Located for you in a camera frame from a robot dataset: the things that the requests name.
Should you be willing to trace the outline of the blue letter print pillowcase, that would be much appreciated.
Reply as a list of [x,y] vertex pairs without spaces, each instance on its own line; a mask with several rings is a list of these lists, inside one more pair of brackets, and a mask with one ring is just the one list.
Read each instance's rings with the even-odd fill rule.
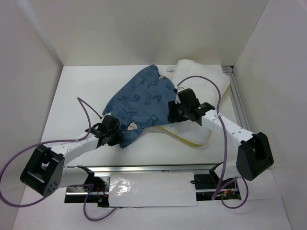
[[156,65],[140,70],[107,103],[102,115],[119,120],[124,149],[145,128],[168,125],[168,103],[176,99],[172,81],[161,75]]

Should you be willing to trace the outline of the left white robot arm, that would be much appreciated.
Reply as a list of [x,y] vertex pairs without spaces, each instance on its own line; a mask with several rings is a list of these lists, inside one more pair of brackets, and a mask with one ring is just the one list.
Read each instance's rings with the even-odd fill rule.
[[43,197],[58,188],[78,185],[84,191],[94,187],[94,172],[85,166],[68,168],[67,164],[81,155],[105,144],[114,146],[123,141],[119,120],[106,115],[101,123],[85,132],[88,136],[74,142],[47,147],[40,144],[21,173],[20,180]]

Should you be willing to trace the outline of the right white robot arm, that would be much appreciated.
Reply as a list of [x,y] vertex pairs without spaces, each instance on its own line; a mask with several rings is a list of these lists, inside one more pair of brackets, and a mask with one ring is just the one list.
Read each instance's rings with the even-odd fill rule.
[[206,127],[227,143],[237,148],[235,162],[229,162],[225,168],[228,177],[243,177],[254,180],[274,164],[271,147],[267,136],[246,130],[217,113],[217,108],[204,102],[200,103],[190,88],[176,93],[177,99],[168,102],[168,121],[179,123],[192,121]]

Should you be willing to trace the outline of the white pillow yellow edge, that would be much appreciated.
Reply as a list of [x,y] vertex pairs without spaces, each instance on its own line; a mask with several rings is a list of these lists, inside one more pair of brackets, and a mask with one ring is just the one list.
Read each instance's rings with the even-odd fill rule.
[[[173,74],[171,80],[174,85],[177,85],[189,76],[203,76],[217,85],[221,96],[224,95],[230,85],[230,78],[223,73],[222,67],[218,65],[203,65],[193,60],[182,59],[172,70]],[[208,102],[214,107],[217,106],[219,99],[218,92],[207,80],[201,78],[188,79],[180,85],[181,90],[186,88],[191,88],[201,103]],[[173,123],[159,126],[158,128],[194,147],[204,145],[210,133],[209,129],[192,121]]]

